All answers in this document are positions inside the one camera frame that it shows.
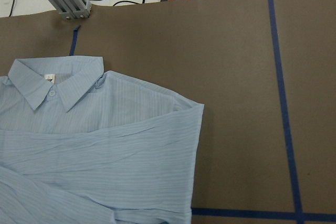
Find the light blue button-up shirt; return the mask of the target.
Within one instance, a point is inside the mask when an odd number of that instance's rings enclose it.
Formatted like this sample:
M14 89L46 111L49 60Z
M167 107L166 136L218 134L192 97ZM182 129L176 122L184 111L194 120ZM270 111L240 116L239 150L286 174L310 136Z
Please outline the light blue button-up shirt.
M1 77L1 223L190 223L203 110L100 57L16 59Z

